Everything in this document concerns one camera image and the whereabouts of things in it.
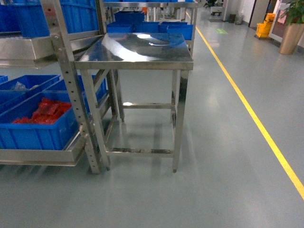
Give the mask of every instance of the potted plant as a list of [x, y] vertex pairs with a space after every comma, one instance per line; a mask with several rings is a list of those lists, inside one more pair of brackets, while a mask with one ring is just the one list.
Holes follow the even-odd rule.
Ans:
[[279, 52], [285, 55], [294, 53], [304, 32], [304, 0], [291, 0], [289, 4], [281, 16], [286, 16], [286, 28]]

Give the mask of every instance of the red packaged part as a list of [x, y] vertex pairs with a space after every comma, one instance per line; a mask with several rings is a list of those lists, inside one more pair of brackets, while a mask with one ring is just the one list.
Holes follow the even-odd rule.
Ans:
[[32, 118], [18, 118], [13, 124], [54, 124], [67, 110], [72, 107], [69, 102], [54, 101], [42, 98], [38, 109], [33, 113]]

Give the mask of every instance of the yellow line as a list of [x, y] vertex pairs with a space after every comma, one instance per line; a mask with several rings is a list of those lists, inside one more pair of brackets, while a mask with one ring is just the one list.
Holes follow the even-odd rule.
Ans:
[[242, 94], [242, 92], [240, 91], [240, 89], [238, 88], [237, 84], [233, 81], [233, 79], [231, 78], [230, 74], [225, 69], [224, 65], [221, 63], [220, 59], [218, 58], [218, 56], [213, 51], [212, 47], [210, 46], [210, 44], [208, 43], [208, 41], [206, 40], [206, 38], [203, 36], [202, 32], [199, 30], [198, 27], [196, 27], [196, 30], [199, 33], [200, 37], [205, 42], [205, 44], [207, 45], [207, 47], [209, 48], [209, 50], [212, 53], [213, 57], [216, 59], [216, 61], [219, 64], [220, 68], [222, 69], [222, 71], [224, 72], [225, 76], [227, 77], [228, 81], [231, 83], [231, 85], [234, 88], [234, 90], [236, 91], [238, 97], [241, 99], [241, 101], [243, 102], [245, 108], [247, 109], [247, 111], [251, 115], [251, 118], [256, 123], [256, 125], [259, 128], [260, 132], [262, 133], [262, 135], [266, 139], [268, 145], [270, 146], [270, 148], [272, 149], [272, 151], [276, 155], [276, 157], [279, 160], [279, 162], [281, 163], [283, 169], [285, 170], [285, 172], [287, 173], [288, 177], [290, 178], [290, 180], [294, 184], [295, 188], [298, 190], [298, 192], [300, 193], [302, 199], [304, 200], [304, 186], [303, 186], [303, 184], [301, 183], [301, 181], [297, 177], [296, 173], [293, 171], [293, 169], [289, 165], [289, 163], [286, 160], [286, 158], [284, 157], [284, 155], [281, 153], [281, 151], [278, 148], [278, 146], [276, 145], [275, 141], [271, 138], [270, 134], [268, 133], [268, 131], [266, 130], [266, 128], [263, 126], [262, 122], [259, 120], [259, 118], [256, 115], [256, 113], [251, 108], [250, 104], [248, 103], [248, 101], [246, 100], [246, 98], [244, 97], [244, 95]]

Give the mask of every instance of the floor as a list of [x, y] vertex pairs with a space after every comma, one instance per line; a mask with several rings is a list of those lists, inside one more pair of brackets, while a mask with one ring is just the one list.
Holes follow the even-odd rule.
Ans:
[[[199, 10], [198, 28], [303, 183], [303, 55], [280, 55], [245, 25], [208, 17]], [[193, 58], [176, 174], [165, 158], [114, 157], [100, 175], [85, 156], [76, 167], [1, 165], [0, 227], [302, 228], [302, 197], [198, 32]], [[60, 70], [1, 70], [29, 73]], [[125, 102], [170, 101], [170, 72], [120, 74]], [[166, 112], [128, 110], [119, 143], [170, 147], [167, 126]]]

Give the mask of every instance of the stainless steel shelf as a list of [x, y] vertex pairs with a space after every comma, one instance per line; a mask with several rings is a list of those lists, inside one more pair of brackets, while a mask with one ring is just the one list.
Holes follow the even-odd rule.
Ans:
[[77, 69], [192, 70], [182, 34], [107, 33], [75, 62]]
[[[100, 36], [94, 36], [95, 34], [95, 31], [71, 34], [73, 52], [90, 47], [92, 43], [100, 38]], [[0, 67], [40, 68], [56, 61], [51, 37], [33, 39], [23, 37], [0, 38]]]
[[104, 2], [106, 7], [162, 7], [162, 8], [195, 8], [197, 2]]
[[0, 149], [0, 164], [76, 166], [85, 143], [78, 132], [61, 151]]

